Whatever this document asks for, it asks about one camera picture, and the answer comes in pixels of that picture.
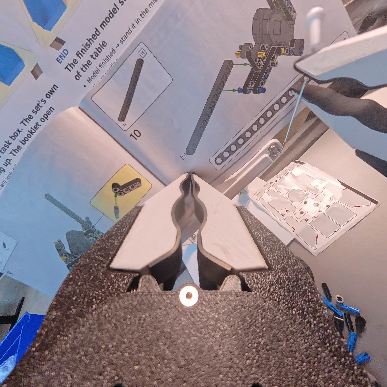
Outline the pile of small building bricks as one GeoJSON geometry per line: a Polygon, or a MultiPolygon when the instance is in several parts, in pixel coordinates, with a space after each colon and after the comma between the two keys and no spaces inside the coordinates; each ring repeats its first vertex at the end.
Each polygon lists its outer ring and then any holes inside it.
{"type": "Polygon", "coordinates": [[[321,295],[321,299],[328,310],[333,312],[333,323],[340,337],[344,338],[344,329],[346,328],[346,348],[350,354],[354,354],[357,338],[365,332],[366,320],[361,316],[361,311],[348,306],[341,295],[332,296],[325,282],[321,283],[321,289],[324,294],[321,295]]]}

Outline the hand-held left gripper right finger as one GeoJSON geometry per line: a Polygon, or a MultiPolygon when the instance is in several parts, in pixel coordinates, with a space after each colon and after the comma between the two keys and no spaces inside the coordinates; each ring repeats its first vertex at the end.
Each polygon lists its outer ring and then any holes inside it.
{"type": "Polygon", "coordinates": [[[266,270],[269,266],[252,237],[239,207],[206,181],[192,174],[199,286],[216,290],[230,274],[266,270]]]}

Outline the white book stand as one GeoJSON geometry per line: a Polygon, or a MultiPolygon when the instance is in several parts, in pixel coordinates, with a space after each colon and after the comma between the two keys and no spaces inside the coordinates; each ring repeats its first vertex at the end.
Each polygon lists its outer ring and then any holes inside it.
{"type": "Polygon", "coordinates": [[[298,100],[291,88],[303,80],[304,76],[294,79],[215,152],[210,163],[220,174],[211,186],[232,197],[277,160],[298,100]]]}

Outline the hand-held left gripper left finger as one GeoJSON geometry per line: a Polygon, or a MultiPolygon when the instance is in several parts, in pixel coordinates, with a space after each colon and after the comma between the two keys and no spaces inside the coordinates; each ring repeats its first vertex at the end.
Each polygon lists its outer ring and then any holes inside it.
{"type": "Polygon", "coordinates": [[[144,202],[110,269],[151,274],[164,290],[173,289],[182,262],[178,222],[185,214],[190,181],[184,173],[144,202]]]}

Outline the blue plastic bin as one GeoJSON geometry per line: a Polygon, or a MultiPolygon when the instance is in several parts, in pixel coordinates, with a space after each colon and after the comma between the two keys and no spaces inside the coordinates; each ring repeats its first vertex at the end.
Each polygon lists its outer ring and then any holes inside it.
{"type": "Polygon", "coordinates": [[[0,383],[10,374],[34,340],[45,315],[25,312],[0,344],[0,383]]]}

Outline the white printed task sheet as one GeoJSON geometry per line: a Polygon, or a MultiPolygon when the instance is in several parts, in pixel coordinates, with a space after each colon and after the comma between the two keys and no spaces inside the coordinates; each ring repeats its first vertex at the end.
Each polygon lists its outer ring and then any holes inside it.
{"type": "Polygon", "coordinates": [[[31,139],[77,105],[164,1],[1,1],[1,191],[31,139]]]}

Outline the instruction booklet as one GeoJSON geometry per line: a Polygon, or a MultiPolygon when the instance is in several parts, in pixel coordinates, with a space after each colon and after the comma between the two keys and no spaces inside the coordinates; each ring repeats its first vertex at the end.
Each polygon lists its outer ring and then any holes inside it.
{"type": "Polygon", "coordinates": [[[1,191],[1,273],[54,295],[68,261],[163,185],[210,159],[299,76],[355,35],[341,1],[164,1],[109,71],[42,127],[1,191]]]}

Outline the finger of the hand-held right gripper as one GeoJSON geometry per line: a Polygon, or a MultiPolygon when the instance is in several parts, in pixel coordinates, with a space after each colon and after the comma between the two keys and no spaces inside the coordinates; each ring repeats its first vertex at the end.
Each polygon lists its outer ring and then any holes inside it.
{"type": "MultiPolygon", "coordinates": [[[[367,90],[386,86],[387,26],[327,46],[298,60],[294,68],[319,84],[358,81],[367,90]]],[[[386,132],[386,107],[374,100],[345,97],[332,89],[306,86],[304,101],[323,121],[353,117],[362,126],[386,132]]]]}

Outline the clear sticker sheet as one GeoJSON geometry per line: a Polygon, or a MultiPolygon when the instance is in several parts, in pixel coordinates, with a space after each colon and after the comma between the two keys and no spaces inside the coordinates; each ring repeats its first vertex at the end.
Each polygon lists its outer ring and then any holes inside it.
{"type": "Polygon", "coordinates": [[[268,182],[254,178],[248,194],[314,256],[379,206],[374,198],[299,160],[268,182]]]}

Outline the grey desk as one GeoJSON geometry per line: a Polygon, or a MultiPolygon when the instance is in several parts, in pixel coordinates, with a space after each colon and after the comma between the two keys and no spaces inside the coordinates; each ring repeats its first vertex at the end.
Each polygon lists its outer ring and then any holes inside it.
{"type": "Polygon", "coordinates": [[[268,181],[293,160],[321,169],[374,198],[379,206],[315,257],[296,240],[290,241],[286,232],[278,231],[277,223],[245,195],[239,195],[240,203],[247,205],[260,222],[274,231],[293,253],[311,268],[319,291],[325,282],[332,295],[340,294],[346,304],[361,310],[366,327],[357,341],[355,353],[370,354],[371,361],[367,362],[366,370],[380,386],[386,386],[386,177],[358,159],[354,149],[317,118],[307,121],[295,136],[287,140],[277,161],[262,172],[260,178],[268,181]]]}

